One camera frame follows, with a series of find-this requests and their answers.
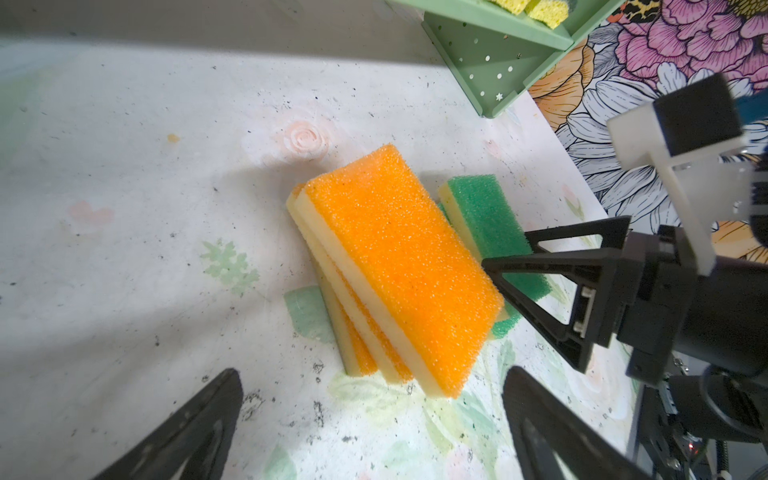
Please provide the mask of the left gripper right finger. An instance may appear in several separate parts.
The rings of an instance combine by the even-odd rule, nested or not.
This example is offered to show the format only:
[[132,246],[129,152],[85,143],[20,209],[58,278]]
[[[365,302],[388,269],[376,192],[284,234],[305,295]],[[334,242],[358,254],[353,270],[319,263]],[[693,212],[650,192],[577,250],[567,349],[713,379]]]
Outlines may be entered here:
[[525,479],[562,479],[559,461],[580,479],[648,477],[523,368],[507,372],[502,400]]

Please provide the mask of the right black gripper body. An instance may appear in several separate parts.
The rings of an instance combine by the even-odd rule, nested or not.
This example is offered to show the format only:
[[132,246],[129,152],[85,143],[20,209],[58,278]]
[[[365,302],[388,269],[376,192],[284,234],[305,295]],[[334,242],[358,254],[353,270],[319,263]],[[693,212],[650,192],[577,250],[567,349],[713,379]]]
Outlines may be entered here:
[[629,377],[655,385],[680,352],[766,386],[766,265],[719,256],[701,275],[674,227],[663,236],[629,233],[624,253],[641,264],[635,298],[617,325],[618,340],[632,348]]

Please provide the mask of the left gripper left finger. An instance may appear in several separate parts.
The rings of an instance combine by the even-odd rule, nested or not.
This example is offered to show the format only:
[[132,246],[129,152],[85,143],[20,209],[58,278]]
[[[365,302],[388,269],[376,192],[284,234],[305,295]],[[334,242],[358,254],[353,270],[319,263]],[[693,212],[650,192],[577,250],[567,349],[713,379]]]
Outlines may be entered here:
[[243,388],[227,368],[98,479],[220,479],[227,463]]

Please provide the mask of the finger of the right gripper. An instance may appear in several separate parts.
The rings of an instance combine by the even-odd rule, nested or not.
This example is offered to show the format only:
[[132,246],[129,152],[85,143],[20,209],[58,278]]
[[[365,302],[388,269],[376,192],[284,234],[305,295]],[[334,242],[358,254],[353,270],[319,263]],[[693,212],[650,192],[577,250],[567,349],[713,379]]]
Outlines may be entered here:
[[545,241],[575,239],[591,235],[600,237],[600,248],[621,249],[630,230],[630,223],[630,216],[611,217],[578,224],[532,230],[526,232],[525,237],[535,253],[546,252],[542,245]]
[[[594,346],[609,345],[642,277],[642,253],[629,246],[487,258],[481,265],[504,298],[580,373],[587,370]],[[508,281],[511,274],[558,276],[572,283],[568,322]]]

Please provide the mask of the light green scrub sponge top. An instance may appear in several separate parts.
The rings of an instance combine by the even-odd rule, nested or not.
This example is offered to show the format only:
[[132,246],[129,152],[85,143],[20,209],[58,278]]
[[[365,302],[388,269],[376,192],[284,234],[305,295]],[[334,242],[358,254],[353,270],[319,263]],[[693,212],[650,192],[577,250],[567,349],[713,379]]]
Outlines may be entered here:
[[453,177],[439,187],[438,197],[449,223],[477,260],[533,253],[496,176]]

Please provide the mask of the dark green scrub sponge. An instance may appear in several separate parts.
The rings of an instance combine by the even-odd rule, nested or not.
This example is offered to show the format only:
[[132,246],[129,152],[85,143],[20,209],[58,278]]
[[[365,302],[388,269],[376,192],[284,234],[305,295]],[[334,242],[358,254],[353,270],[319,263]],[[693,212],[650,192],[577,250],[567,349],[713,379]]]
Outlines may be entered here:
[[569,0],[530,0],[525,13],[548,28],[556,29],[568,18],[572,9]]
[[526,9],[530,0],[491,0],[491,2],[513,15],[519,15]]

